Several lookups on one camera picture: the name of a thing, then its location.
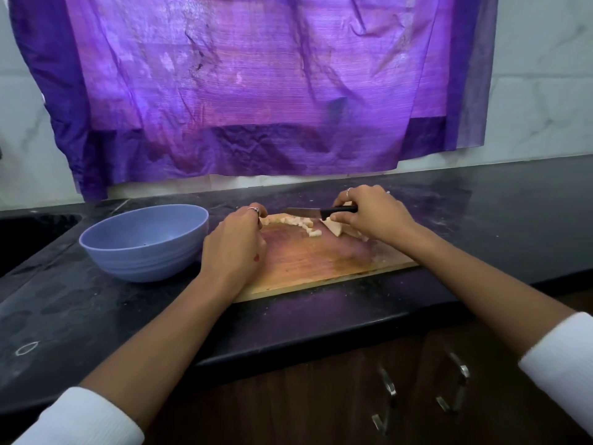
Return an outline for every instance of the white marble tile wall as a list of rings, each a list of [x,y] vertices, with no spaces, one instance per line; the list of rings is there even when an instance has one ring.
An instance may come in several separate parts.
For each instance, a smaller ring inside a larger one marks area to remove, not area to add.
[[[399,171],[593,153],[593,0],[499,0],[483,147],[401,162]],[[0,6],[0,209],[81,200],[41,94]],[[324,177],[210,175],[121,184],[111,197],[267,186]]]

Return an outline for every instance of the black countertop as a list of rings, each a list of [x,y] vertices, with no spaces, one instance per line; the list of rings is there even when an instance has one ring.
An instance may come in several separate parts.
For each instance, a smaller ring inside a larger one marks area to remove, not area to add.
[[[329,206],[339,191],[359,184],[381,184],[420,223],[523,282],[545,289],[546,282],[565,278],[568,283],[571,275],[591,281],[593,156],[38,209],[78,212],[84,219],[0,278],[0,414],[48,404],[80,382],[199,271],[191,267],[153,284],[115,280],[78,245],[89,225],[165,203],[203,206],[216,225],[251,201],[270,212],[287,205]],[[237,379],[432,328],[454,321],[462,311],[455,297],[420,268],[234,304],[184,381]],[[34,349],[17,355],[33,342],[38,342]]]

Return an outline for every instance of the white cuff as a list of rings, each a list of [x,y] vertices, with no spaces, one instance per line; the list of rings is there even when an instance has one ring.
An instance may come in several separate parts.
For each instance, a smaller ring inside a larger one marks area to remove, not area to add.
[[[141,445],[142,430],[91,390],[70,388],[13,445]]]
[[[519,367],[593,436],[593,317],[580,312],[562,321]]]

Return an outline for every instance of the light blue bowl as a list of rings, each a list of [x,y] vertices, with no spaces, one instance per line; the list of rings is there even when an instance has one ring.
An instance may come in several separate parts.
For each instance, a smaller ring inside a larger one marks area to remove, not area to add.
[[[195,205],[161,205],[109,217],[78,241],[105,272],[130,282],[179,273],[196,260],[208,234],[208,211]]]

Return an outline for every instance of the silver ring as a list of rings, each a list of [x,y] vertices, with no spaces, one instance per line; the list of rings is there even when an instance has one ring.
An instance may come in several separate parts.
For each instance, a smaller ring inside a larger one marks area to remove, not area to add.
[[[260,216],[260,212],[259,212],[259,208],[255,208],[254,206],[249,206],[248,209],[253,209],[254,211],[256,211],[257,216]]]

